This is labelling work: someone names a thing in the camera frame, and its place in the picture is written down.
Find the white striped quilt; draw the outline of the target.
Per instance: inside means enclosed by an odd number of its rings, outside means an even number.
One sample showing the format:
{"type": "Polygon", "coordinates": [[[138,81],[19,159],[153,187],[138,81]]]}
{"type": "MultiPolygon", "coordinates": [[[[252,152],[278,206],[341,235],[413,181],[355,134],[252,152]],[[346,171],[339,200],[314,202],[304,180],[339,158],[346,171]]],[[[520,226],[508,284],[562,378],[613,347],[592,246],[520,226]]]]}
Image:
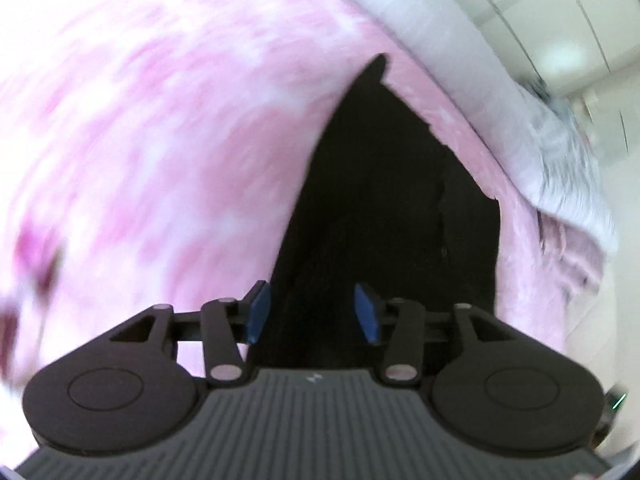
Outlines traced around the white striped quilt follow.
{"type": "Polygon", "coordinates": [[[432,76],[529,203],[590,235],[605,255],[617,252],[592,149],[509,75],[454,0],[349,1],[432,76]]]}

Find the black garment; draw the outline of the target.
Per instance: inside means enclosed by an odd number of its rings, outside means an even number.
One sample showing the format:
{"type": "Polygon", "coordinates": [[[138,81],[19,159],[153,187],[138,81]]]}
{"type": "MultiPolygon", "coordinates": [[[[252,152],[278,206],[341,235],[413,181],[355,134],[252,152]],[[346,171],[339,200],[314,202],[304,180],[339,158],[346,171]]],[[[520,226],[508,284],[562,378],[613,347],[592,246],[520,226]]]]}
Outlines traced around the black garment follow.
{"type": "Polygon", "coordinates": [[[363,67],[311,157],[270,278],[259,366],[364,367],[358,285],[434,311],[494,310],[500,207],[383,76],[363,67]]]}

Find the pink rose plush blanket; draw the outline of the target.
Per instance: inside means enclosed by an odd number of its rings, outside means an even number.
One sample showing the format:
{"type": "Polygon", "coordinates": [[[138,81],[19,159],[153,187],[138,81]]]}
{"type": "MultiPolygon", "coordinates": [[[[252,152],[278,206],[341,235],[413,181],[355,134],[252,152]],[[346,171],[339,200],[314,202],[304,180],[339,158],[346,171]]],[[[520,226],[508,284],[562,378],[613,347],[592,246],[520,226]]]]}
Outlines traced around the pink rose plush blanket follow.
{"type": "Polygon", "coordinates": [[[423,66],[349,0],[1,0],[1,388],[135,310],[273,266],[370,58],[500,205],[497,310],[554,348],[538,214],[423,66]]]}

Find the pink ruffled pillow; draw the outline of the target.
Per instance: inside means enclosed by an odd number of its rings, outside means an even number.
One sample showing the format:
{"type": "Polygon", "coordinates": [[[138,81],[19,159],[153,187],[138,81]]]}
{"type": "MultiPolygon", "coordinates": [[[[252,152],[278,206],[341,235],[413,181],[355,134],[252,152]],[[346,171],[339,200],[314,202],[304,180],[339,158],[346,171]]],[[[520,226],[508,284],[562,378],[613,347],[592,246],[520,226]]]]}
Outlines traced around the pink ruffled pillow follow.
{"type": "Polygon", "coordinates": [[[605,254],[586,233],[538,214],[540,246],[544,265],[566,302],[583,292],[596,294],[602,284],[605,254]]]}

